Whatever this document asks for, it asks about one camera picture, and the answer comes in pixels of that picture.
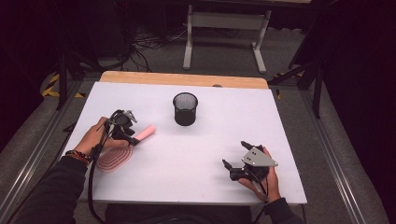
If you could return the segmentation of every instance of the sleeve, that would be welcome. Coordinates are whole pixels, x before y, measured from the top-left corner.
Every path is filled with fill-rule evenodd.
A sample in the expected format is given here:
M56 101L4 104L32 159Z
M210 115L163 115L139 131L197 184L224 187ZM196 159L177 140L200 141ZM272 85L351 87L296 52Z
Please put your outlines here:
M285 198L267 204L264 211L273 224L303 224L303 220L291 211Z
M14 223L71 223L87 166L63 156L35 187Z

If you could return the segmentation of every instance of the table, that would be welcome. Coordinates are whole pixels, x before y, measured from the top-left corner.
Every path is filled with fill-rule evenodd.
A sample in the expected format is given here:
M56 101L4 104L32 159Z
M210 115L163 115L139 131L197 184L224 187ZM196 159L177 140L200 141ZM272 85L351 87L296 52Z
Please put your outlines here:
M182 91L195 94L199 101L197 120L189 127L174 121L172 100ZM250 190L231 181L221 162L242 167L244 140L271 151L279 163L280 192L288 202L306 203L274 96L262 78L105 72L94 84L65 151L74 148L101 116L116 109L133 110L137 133L150 124L157 132L136 146L132 158L118 170L95 172L97 202L260 203ZM87 183L82 200L87 198L86 189Z

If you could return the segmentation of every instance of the person's left hand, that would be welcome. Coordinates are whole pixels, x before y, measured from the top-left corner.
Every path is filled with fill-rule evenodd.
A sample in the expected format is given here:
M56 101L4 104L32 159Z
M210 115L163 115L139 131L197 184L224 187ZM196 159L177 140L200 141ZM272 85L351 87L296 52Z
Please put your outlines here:
M264 148L264 153L265 155L272 158L267 148ZM265 202L262 193L257 191L256 187L253 185L253 183L250 180L245 178L240 178L238 182L243 186L247 187L248 189L251 189L260 200ZM280 198L279 185L278 185L277 175L274 166L269 167L269 173L267 177L262 180L262 185L264 186L265 191L268 193L268 203L276 201Z
M75 150L84 153L87 156L91 156L92 148L99 144L103 131L105 129L104 123L107 118L101 117L97 124L93 125L82 137L81 141L76 146ZM115 140L108 138L105 142L103 149L109 147L127 147L129 145L126 140Z

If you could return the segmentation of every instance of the black mesh cup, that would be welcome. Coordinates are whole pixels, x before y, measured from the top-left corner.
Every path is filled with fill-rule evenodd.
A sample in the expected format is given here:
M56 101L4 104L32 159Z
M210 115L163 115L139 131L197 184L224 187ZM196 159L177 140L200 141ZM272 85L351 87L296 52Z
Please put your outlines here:
M190 126L195 122L195 112L198 99L189 92L182 92L175 96L175 121L181 126Z

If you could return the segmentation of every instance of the bracelet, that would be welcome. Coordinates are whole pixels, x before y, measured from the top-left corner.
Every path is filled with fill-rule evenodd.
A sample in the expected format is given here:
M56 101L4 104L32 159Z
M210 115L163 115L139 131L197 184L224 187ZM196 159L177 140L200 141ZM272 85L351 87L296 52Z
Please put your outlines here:
M65 155L73 157L73 158L75 158L75 159L77 159L79 161L82 161L86 165L89 165L90 161L91 161L91 157L90 156L87 156L84 153L82 153L80 151L76 151L76 150L66 151Z

